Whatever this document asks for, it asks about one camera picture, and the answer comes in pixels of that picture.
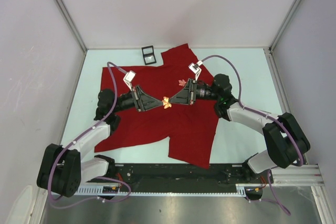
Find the red shirt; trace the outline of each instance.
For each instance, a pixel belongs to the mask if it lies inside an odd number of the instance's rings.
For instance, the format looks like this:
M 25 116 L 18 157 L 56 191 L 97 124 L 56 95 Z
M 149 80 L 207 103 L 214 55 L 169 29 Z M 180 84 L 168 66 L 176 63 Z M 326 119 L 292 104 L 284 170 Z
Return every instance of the red shirt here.
M 132 85 L 140 85 L 147 94 L 163 100 L 178 93 L 188 78 L 195 75 L 188 68 L 197 57 L 187 44 L 162 53 L 164 65 L 159 67 L 122 67 L 136 73 Z M 213 81 L 209 71 L 201 66 L 199 80 Z M 112 69 L 116 78 L 118 96 L 129 92 L 123 82 L 124 73 Z M 107 68 L 103 68 L 101 90 L 112 89 L 113 83 Z M 159 107 L 145 112 L 135 108 L 117 112 L 121 117 L 118 129 L 112 136 L 100 142 L 95 152 L 114 150 L 140 144 L 149 144 L 170 137 L 169 157 L 203 168 L 209 167 L 209 159 L 218 117 L 214 112 L 215 101 L 196 100 L 193 105 L 172 104 L 171 108 Z

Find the black frame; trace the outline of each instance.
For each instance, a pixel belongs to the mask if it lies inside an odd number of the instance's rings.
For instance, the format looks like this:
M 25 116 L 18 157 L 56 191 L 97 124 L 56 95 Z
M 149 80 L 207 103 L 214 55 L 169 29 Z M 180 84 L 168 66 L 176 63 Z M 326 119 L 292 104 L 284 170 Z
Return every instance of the black frame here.
M 210 164 L 204 169 L 191 164 L 115 164 L 116 173 L 136 193 L 236 193 L 236 184 L 261 184 L 261 174 L 246 173 L 244 164 Z M 110 183 L 94 178 L 90 183 Z
M 149 48 L 152 49 L 152 52 L 150 52 L 148 54 L 145 54 L 143 51 L 145 49 L 149 49 Z M 142 47 L 141 51 L 142 51 L 142 57 L 143 57 L 143 61 L 144 61 L 145 65 L 150 65 L 150 64 L 155 64 L 156 63 L 156 57 L 155 57 L 155 54 L 154 54 L 154 47 L 153 46 Z M 154 57 L 154 61 L 151 62 L 151 63 L 147 63 L 146 60 L 145 60 L 145 58 L 148 57 L 148 56 L 153 56 Z

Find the cable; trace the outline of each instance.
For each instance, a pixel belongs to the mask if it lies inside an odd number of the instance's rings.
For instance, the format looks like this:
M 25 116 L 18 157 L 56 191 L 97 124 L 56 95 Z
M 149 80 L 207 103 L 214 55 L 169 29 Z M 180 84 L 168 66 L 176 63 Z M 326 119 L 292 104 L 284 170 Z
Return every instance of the cable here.
M 67 149 L 69 149 L 71 146 L 73 146 L 74 144 L 76 144 L 76 142 L 81 139 L 84 135 L 86 135 L 88 132 L 90 132 L 91 130 L 94 130 L 99 124 L 101 124 L 113 111 L 114 107 L 116 106 L 116 103 L 117 103 L 117 99 L 116 97 L 118 97 L 118 91 L 117 91 L 117 83 L 115 81 L 115 78 L 114 78 L 114 75 L 113 75 L 113 72 L 112 72 L 112 69 L 110 67 L 110 65 L 113 65 L 113 66 L 116 66 L 115 64 L 111 63 L 111 62 L 107 62 L 107 67 L 109 69 L 109 72 L 110 72 L 110 75 L 111 75 L 111 78 L 112 78 L 112 82 L 113 82 L 113 87 L 114 87 L 114 101 L 113 101 L 113 105 L 110 109 L 110 111 L 100 120 L 98 121 L 94 126 L 86 129 L 85 131 L 83 131 L 81 134 L 79 134 L 79 136 L 77 136 L 73 141 L 71 141 L 66 147 L 63 148 L 63 150 L 59 153 L 59 155 L 56 157 L 55 161 L 54 161 L 54 164 L 52 165 L 51 167 L 51 170 L 50 170 L 50 175 L 49 175 L 49 179 L 48 179 L 48 186 L 47 186 L 47 189 L 48 189 L 48 199 L 49 199 L 49 202 L 57 202 L 59 201 L 62 196 L 59 196 L 58 198 L 54 199 L 52 194 L 51 194 L 51 184 L 52 184 L 52 179 L 54 177 L 54 173 L 55 173 L 55 170 L 56 170 L 56 167 L 57 167 L 57 164 L 59 162 L 59 160 L 61 159 L 61 157 L 63 156 L 63 154 L 67 151 Z
M 117 173 L 117 177 L 119 178 L 119 180 L 124 181 L 124 180 L 122 179 L 122 176 L 121 176 L 120 173 Z
M 210 58 L 221 58 L 223 60 L 225 60 L 227 63 L 230 64 L 230 66 L 233 68 L 234 72 L 236 73 L 236 76 L 238 78 L 238 83 L 239 83 L 239 93 L 238 93 L 238 103 L 239 105 L 243 108 L 243 109 L 246 109 L 248 111 L 251 111 L 251 112 L 254 112 L 254 113 L 257 113 L 261 116 L 264 116 L 265 118 L 269 118 L 271 119 L 272 121 L 274 121 L 288 136 L 289 140 L 291 141 L 292 145 L 294 146 L 295 148 L 295 151 L 297 152 L 298 156 L 299 156 L 299 164 L 294 164 L 296 166 L 302 166 L 303 165 L 303 157 L 302 157 L 302 154 L 300 152 L 300 149 L 298 147 L 298 145 L 296 144 L 294 138 L 291 136 L 291 134 L 289 133 L 289 131 L 284 127 L 284 125 L 282 123 L 280 123 L 277 119 L 273 118 L 272 116 L 266 114 L 266 113 L 263 113 L 261 111 L 258 111 L 258 110 L 255 110 L 255 109 L 252 109 L 250 107 L 247 107 L 247 106 L 244 106 L 243 103 L 242 103 L 242 85 L 241 85 L 241 79 L 240 79 L 240 75 L 237 71 L 237 69 L 235 68 L 235 66 L 231 63 L 231 61 L 229 61 L 228 59 L 226 59 L 225 57 L 223 56 L 220 56 L 220 55 L 210 55 L 208 57 L 205 57 L 202 62 L 204 62 L 205 60 L 207 59 L 210 59 Z M 272 200 L 272 199 L 261 199 L 261 200 L 258 200 L 258 201 L 267 201 L 267 202 L 272 202 L 272 203 L 276 203 L 280 206 L 280 208 L 285 212 L 285 214 L 287 214 L 288 216 L 291 215 L 290 211 L 280 202 L 279 198 L 277 197 L 274 189 L 273 189 L 273 186 L 271 184 L 271 181 L 270 181 L 270 172 L 271 172 L 271 169 L 268 170 L 267 172 L 267 179 L 268 179 L 268 184 L 269 184 L 269 188 L 271 189 L 272 191 L 272 194 L 275 198 L 275 200 Z
M 263 184 L 263 187 L 262 187 L 262 189 L 263 189 L 263 188 L 265 188 L 267 186 L 267 183 L 266 183 L 266 180 L 264 179 L 263 176 L 260 177 L 260 180 L 261 180 L 261 182 Z
M 122 69 L 121 67 L 118 67 L 116 64 L 108 62 L 109 64 L 111 64 L 112 66 L 114 66 L 115 68 L 117 68 L 120 72 L 127 74 L 127 71 Z
M 274 204 L 277 204 L 279 205 L 279 207 L 284 211 L 285 214 L 287 214 L 288 216 L 291 216 L 291 212 L 288 210 L 287 207 L 285 207 L 279 200 L 278 196 L 276 195 L 275 191 L 274 191 L 274 188 L 272 187 L 271 185 L 271 181 L 270 181 L 270 172 L 271 170 L 269 169 L 268 172 L 267 172 L 267 180 L 268 180 L 268 184 L 269 184 L 269 188 L 271 189 L 271 192 L 275 198 L 275 200 L 272 200 L 272 199 L 257 199 L 257 200 L 250 200 L 248 198 L 248 196 L 246 195 L 246 199 L 248 200 L 249 203 L 251 202 L 271 202 L 271 203 L 274 203 Z

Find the purple cable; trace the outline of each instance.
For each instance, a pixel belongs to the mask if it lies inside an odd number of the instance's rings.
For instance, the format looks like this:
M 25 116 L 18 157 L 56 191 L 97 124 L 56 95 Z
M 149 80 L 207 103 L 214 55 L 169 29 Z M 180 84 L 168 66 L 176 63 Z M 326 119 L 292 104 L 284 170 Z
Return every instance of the purple cable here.
M 115 95 L 114 97 L 116 98 L 116 97 L 118 97 L 117 83 L 115 82 L 115 78 L 114 78 L 114 75 L 112 73 L 112 69 L 111 69 L 110 65 L 113 65 L 115 67 L 118 67 L 118 66 L 115 65 L 115 64 L 113 64 L 113 63 L 111 63 L 111 62 L 107 62 L 107 67 L 109 69 L 109 72 L 110 72 L 110 75 L 111 75 L 111 78 L 112 78 L 112 82 L 113 82 L 114 95 Z M 81 134 L 79 134 L 79 136 L 77 136 L 66 147 L 64 147 L 63 150 L 56 157 L 55 162 L 54 162 L 54 164 L 51 167 L 50 175 L 49 175 L 49 179 L 48 179 L 48 187 L 47 187 L 47 189 L 48 189 L 48 198 L 49 198 L 50 202 L 57 202 L 57 201 L 59 201 L 62 198 L 62 196 L 59 196 L 58 198 L 54 199 L 53 196 L 52 196 L 52 194 L 51 194 L 51 183 L 52 183 L 52 179 L 54 177 L 54 173 L 55 173 L 55 170 L 56 170 L 56 167 L 57 167 L 57 164 L 58 164 L 59 160 L 61 159 L 61 157 L 63 156 L 63 154 L 67 151 L 67 149 L 69 149 L 71 146 L 73 146 L 79 139 L 81 139 L 88 132 L 90 132 L 91 130 L 93 130 L 93 127 L 97 127 L 99 124 L 101 124 L 112 113 L 114 107 L 116 106 L 116 103 L 117 103 L 117 99 L 114 99 L 113 105 L 112 105 L 110 111 L 100 121 L 98 121 L 94 126 L 88 128 L 87 130 L 85 130 Z
M 274 204 L 277 204 L 279 205 L 279 207 L 285 212 L 285 214 L 287 214 L 288 216 L 291 216 L 291 212 L 288 210 L 287 207 L 285 207 L 279 200 L 278 196 L 276 195 L 275 191 L 274 191 L 274 188 L 272 187 L 272 184 L 271 184 L 271 181 L 270 181 L 270 172 L 271 170 L 269 169 L 268 172 L 267 172 L 267 180 L 268 180 L 268 184 L 269 184 L 269 188 L 271 189 L 271 192 L 275 198 L 275 200 L 272 200 L 272 199 L 260 199 L 260 200 L 250 200 L 248 198 L 248 196 L 246 195 L 246 199 L 248 200 L 248 202 L 270 202 L 270 203 L 274 203 Z
M 122 69 L 121 67 L 117 66 L 116 64 L 111 63 L 111 62 L 108 62 L 108 63 L 111 64 L 112 66 L 114 66 L 115 68 L 117 68 L 120 72 L 123 72 L 124 74 L 127 73 L 126 70 Z
M 99 179 L 105 179 L 105 180 L 110 180 L 110 181 L 113 181 L 113 182 L 122 183 L 123 185 L 125 185 L 127 187 L 128 193 L 123 198 L 121 198 L 121 199 L 104 199 L 104 198 L 101 198 L 99 196 L 97 196 L 97 197 L 94 196 L 94 197 L 89 197 L 89 198 L 82 199 L 82 200 L 80 200 L 80 201 L 78 201 L 76 203 L 73 203 L 71 205 L 64 206 L 64 207 L 57 207 L 57 206 L 54 206 L 54 205 L 51 204 L 52 207 L 54 207 L 56 209 L 67 209 L 67 208 L 74 207 L 76 205 L 79 205 L 79 204 L 81 204 L 81 203 L 83 203 L 85 201 L 92 200 L 92 199 L 100 199 L 103 202 L 105 202 L 105 201 L 107 201 L 107 202 L 121 202 L 123 200 L 126 200 L 131 195 L 131 192 L 132 192 L 131 191 L 131 187 L 127 183 L 125 183 L 124 181 L 113 179 L 113 178 L 106 178 L 106 177 L 97 177 L 97 178 L 99 178 Z
M 259 115 L 264 116 L 265 118 L 269 118 L 269 119 L 271 119 L 272 121 L 274 121 L 274 122 L 275 122 L 275 123 L 276 123 L 276 124 L 277 124 L 277 125 L 278 125 L 278 126 L 279 126 L 279 127 L 286 133 L 286 134 L 287 134 L 289 140 L 291 141 L 292 145 L 294 146 L 294 148 L 295 148 L 295 150 L 296 150 L 296 152 L 297 152 L 297 154 L 298 154 L 298 156 L 299 156 L 299 164 L 296 165 L 296 166 L 302 166 L 302 165 L 303 165 L 303 157 L 302 157 L 302 154 L 301 154 L 301 152 L 300 152 L 300 149 L 299 149 L 298 145 L 295 143 L 294 138 L 291 136 L 291 134 L 288 132 L 288 130 L 284 127 L 284 125 L 283 125 L 282 123 L 280 123 L 277 119 L 273 118 L 272 116 L 267 115 L 266 113 L 263 113 L 263 112 L 261 112 L 261 111 L 258 111 L 258 110 L 255 110 L 255 109 L 252 109 L 252 108 L 250 108 L 250 107 L 247 107 L 247 106 L 244 106 L 244 105 L 243 105 L 243 103 L 242 103 L 242 95 L 241 95 L 241 94 L 242 94 L 242 93 L 241 93 L 241 92 L 242 92 L 242 91 L 241 91 L 241 90 L 242 90 L 241 79 L 240 79 L 240 75 L 239 75 L 237 69 L 235 68 L 235 66 L 234 66 L 228 59 L 226 59 L 225 57 L 220 56 L 220 55 L 210 55 L 210 56 L 208 56 L 208 57 L 205 57 L 205 58 L 202 60 L 202 62 L 204 62 L 204 61 L 207 60 L 207 59 L 214 58 L 214 57 L 216 57 L 216 58 L 221 58 L 221 59 L 225 60 L 227 63 L 230 64 L 230 66 L 231 66 L 231 67 L 233 68 L 233 70 L 235 71 L 235 73 L 236 73 L 236 75 L 237 75 L 237 78 L 238 78 L 238 83 L 239 83 L 239 93 L 238 93 L 238 103 L 239 103 L 239 105 L 240 105 L 243 109 L 246 109 L 246 110 L 248 110 L 248 111 L 257 113 L 257 114 L 259 114 Z M 267 202 L 272 202 L 272 203 L 276 203 L 276 204 L 278 204 L 278 205 L 280 206 L 280 208 L 285 212 L 285 214 L 287 214 L 288 216 L 290 216 L 290 215 L 291 215 L 290 211 L 288 210 L 288 208 L 286 208 L 286 207 L 280 202 L 279 198 L 277 197 L 277 195 L 276 195 L 276 193 L 275 193 L 275 191 L 274 191 L 274 188 L 273 188 L 273 186 L 272 186 L 272 184 L 271 184 L 271 181 L 270 181 L 270 178 L 269 178 L 269 176 L 270 176 L 270 172 L 271 172 L 271 170 L 269 169 L 268 172 L 267 172 L 267 179 L 268 179 L 269 188 L 271 189 L 272 194 L 273 194 L 275 200 L 272 200 L 272 199 L 262 199 L 261 201 L 267 201 Z

